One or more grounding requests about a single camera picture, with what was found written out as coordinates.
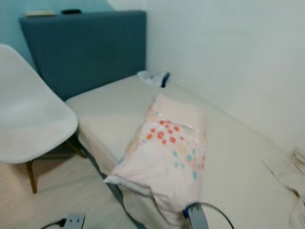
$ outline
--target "wooden floor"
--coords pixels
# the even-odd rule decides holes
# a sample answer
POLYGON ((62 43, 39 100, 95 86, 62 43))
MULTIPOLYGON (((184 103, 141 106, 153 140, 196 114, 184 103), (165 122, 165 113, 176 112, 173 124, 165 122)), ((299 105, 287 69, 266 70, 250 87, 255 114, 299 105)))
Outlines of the wooden floor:
POLYGON ((135 229, 88 159, 34 161, 38 193, 25 166, 0 167, 0 229, 40 229, 84 213, 84 229, 135 229))

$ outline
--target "wooden chair leg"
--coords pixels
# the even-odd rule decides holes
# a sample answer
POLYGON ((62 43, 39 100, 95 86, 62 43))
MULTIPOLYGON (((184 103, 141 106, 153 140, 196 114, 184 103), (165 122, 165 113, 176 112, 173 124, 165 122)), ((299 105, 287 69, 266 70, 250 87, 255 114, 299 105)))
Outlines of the wooden chair leg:
POLYGON ((32 164, 33 164, 33 161, 28 161, 26 163, 26 166, 27 166, 27 171, 28 171, 29 178, 30 178, 30 181, 31 181, 30 185, 32 187, 33 194, 36 194, 37 193, 37 186, 36 186, 35 179, 34 179, 32 164))
POLYGON ((85 154, 83 154, 72 142, 71 140, 67 140, 66 141, 68 143, 69 146, 71 146, 72 149, 74 149, 74 151, 76 152, 76 154, 82 158, 87 158, 87 156, 85 154))

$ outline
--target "mattress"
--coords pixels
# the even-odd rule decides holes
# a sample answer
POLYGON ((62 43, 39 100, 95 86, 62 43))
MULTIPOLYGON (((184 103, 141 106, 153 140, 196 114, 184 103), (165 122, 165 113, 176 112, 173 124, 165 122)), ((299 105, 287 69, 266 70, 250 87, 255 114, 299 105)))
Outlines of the mattress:
MULTIPOLYGON (((135 76, 80 94, 67 101, 79 118, 78 138, 108 174, 123 157, 153 97, 169 97, 208 113, 208 153, 202 201, 222 209, 236 228, 287 229, 297 198, 266 169, 262 159, 285 154, 272 142, 173 83, 151 87, 135 76)), ((154 202, 122 190, 127 212, 147 229, 170 228, 154 202)), ((219 218, 206 211, 210 228, 219 218)))

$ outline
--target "upholstered headboard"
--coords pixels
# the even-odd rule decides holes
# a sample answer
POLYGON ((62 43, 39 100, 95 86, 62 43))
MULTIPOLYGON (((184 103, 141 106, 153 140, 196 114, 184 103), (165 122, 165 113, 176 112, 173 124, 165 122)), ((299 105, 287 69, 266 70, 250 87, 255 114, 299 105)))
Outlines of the upholstered headboard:
POLYGON ((38 73, 62 100, 145 69, 143 11, 20 18, 20 24, 38 73))

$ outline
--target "black cable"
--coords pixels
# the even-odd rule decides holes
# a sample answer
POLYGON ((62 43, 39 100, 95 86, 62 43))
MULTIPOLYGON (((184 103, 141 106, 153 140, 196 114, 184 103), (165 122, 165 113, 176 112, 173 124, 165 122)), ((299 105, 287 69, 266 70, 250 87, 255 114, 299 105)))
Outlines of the black cable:
POLYGON ((231 228, 232 229, 235 229, 235 227, 233 226, 233 223, 230 221, 230 219, 226 216, 226 214, 221 211, 218 207, 214 206, 213 204, 208 204, 208 203, 204 203, 204 202, 197 202, 197 203, 193 203, 193 204, 190 204, 189 206, 187 206, 185 209, 189 209, 189 208, 192 208, 192 207, 195 207, 197 206, 198 204, 201 204, 203 206, 207 206, 213 210, 215 210, 216 212, 220 213, 226 220, 227 222, 230 224, 231 228))
POLYGON ((66 218, 63 218, 61 220, 58 220, 56 222, 53 222, 53 223, 49 223, 48 225, 44 226, 43 228, 41 229, 46 229, 50 226, 53 226, 53 225, 58 225, 59 227, 63 228, 65 226, 65 223, 66 223, 67 219, 66 218))

